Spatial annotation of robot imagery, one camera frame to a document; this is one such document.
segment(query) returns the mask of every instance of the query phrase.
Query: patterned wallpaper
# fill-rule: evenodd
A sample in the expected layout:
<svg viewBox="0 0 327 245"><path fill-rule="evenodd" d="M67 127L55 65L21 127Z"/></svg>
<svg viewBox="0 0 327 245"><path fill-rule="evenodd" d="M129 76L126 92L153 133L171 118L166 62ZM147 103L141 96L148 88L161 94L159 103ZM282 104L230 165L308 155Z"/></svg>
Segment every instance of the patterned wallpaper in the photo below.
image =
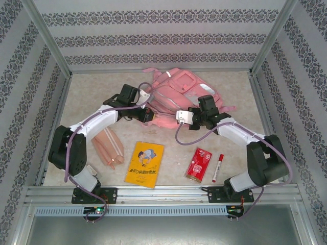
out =
<svg viewBox="0 0 327 245"><path fill-rule="evenodd" d="M318 244L327 243L326 16L326 2L299 1L257 74Z"/></svg>
<svg viewBox="0 0 327 245"><path fill-rule="evenodd" d="M251 68L285 0L36 0L72 71Z"/></svg>
<svg viewBox="0 0 327 245"><path fill-rule="evenodd" d="M65 76L19 0L0 1L0 244L35 184Z"/></svg>

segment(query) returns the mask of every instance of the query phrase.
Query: peach pouch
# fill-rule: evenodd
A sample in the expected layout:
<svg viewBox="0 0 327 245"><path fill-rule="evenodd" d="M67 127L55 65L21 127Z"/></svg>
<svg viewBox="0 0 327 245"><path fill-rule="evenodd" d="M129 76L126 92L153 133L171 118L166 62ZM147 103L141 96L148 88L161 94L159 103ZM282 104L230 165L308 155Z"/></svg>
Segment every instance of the peach pouch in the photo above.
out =
<svg viewBox="0 0 327 245"><path fill-rule="evenodd" d="M114 169L114 165L124 162L123 144L109 127L102 130L91 141L104 165Z"/></svg>

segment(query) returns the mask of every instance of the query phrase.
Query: metal bar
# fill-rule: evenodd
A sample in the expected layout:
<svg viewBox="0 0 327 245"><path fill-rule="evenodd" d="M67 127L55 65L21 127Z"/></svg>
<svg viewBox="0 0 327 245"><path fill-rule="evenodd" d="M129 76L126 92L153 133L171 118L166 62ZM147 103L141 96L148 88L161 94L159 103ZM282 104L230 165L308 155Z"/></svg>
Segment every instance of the metal bar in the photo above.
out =
<svg viewBox="0 0 327 245"><path fill-rule="evenodd" d="M302 245L318 245L305 205L296 203L290 207Z"/></svg>
<svg viewBox="0 0 327 245"><path fill-rule="evenodd" d="M209 71L249 71L248 67L244 68L190 68L188 69L192 72L209 72ZM73 70L73 74L94 74L94 73L138 73L143 72L143 69L100 69L100 70Z"/></svg>
<svg viewBox="0 0 327 245"><path fill-rule="evenodd" d="M212 205L208 202L207 193L201 190L202 186L156 186L148 189L139 186L115 186L118 188L117 203L112 206L185 206L185 205ZM29 187L24 205L40 206L74 206L71 204L73 186L34 186ZM260 190L254 189L256 199ZM302 202L300 191L296 184L283 187L267 186L258 202L267 204L294 204ZM216 205L237 205L236 203L218 203Z"/></svg>
<svg viewBox="0 0 327 245"><path fill-rule="evenodd" d="M68 96L68 92L69 92L69 87L71 86L71 83L72 83L72 78L69 76L68 78L66 78L65 88L64 88L64 92L63 92L64 94L61 97L61 101L60 101L60 104L59 104L59 110L57 112L54 125L52 126L52 129L51 129L51 132L50 132L50 138L49 138L50 140L48 141L47 146L46 146L46 150L45 150L45 156L46 157L44 157L44 159L42 160L42 164L41 164L41 168L40 168L40 171L39 171L39 175L37 176L37 179L36 179L36 185L41 185L42 178L44 176L44 172L45 172L45 170L48 167L48 164L49 164L49 162L48 162L48 154L49 154L49 151L50 151L50 147L51 147L51 143L52 143L52 138L53 138L53 136L55 134L56 128L60 124L62 113L63 113L63 110L65 108L65 104L66 104L66 100L67 100L67 96Z"/></svg>
<svg viewBox="0 0 327 245"><path fill-rule="evenodd" d="M63 71L66 78L69 78L71 75L71 70L62 55L54 37L51 35L49 28L46 26L42 15L38 11L35 3L33 0L21 0L21 3L27 10L30 18L34 22L35 26L37 27L39 33L43 37L45 43L47 44L48 48L51 51L51 54L55 57L57 63L59 64L61 70Z"/></svg>
<svg viewBox="0 0 327 245"><path fill-rule="evenodd" d="M293 11L295 5L298 3L298 0L286 0L285 4L279 13L272 29L270 30L264 44L262 45L256 59L253 63L251 70L252 74L256 74L260 69L262 63L264 62L265 58L267 57L273 43L275 42L277 36L279 35L283 25L285 24L286 20L290 16L291 12Z"/></svg>
<svg viewBox="0 0 327 245"><path fill-rule="evenodd" d="M254 96L254 100L256 103L256 107L258 109L258 113L264 128L264 132L266 135L271 135L274 133L269 115L268 110L265 105L262 93L259 89L259 84L255 76L249 75L250 85L252 89L252 93Z"/></svg>
<svg viewBox="0 0 327 245"><path fill-rule="evenodd" d="M34 206L23 207L19 221L11 240L11 245L23 245L28 241L36 208Z"/></svg>

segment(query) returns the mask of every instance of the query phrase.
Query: red marker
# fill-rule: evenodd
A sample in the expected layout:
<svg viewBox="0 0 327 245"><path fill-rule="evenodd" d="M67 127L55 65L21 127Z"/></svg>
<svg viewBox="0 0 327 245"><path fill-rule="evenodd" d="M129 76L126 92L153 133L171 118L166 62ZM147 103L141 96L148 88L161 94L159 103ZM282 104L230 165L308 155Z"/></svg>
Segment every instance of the red marker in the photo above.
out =
<svg viewBox="0 0 327 245"><path fill-rule="evenodd" d="M220 166L221 166L221 162L224 158L224 155L223 154L220 154L220 157L219 157L219 160L218 160L218 163L217 163L217 167L216 167L216 170L215 170L215 174L213 176L213 182L215 183L216 179L217 179L217 175L218 175L218 171L220 169Z"/></svg>

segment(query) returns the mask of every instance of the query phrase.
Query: pink backpack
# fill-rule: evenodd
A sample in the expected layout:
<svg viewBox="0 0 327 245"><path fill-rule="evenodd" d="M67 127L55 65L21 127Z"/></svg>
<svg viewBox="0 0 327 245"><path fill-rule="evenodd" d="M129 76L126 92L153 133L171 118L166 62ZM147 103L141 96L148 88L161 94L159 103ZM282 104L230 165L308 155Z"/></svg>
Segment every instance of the pink backpack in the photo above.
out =
<svg viewBox="0 0 327 245"><path fill-rule="evenodd" d="M235 106L225 107L220 94L208 83L189 70L174 68L164 73L156 68L148 68L143 72L152 72L155 88L154 99L147 105L156 117L146 125L158 125L165 128L176 128L176 111L188 110L189 107L199 107L198 97L212 95L220 113L235 111Z"/></svg>

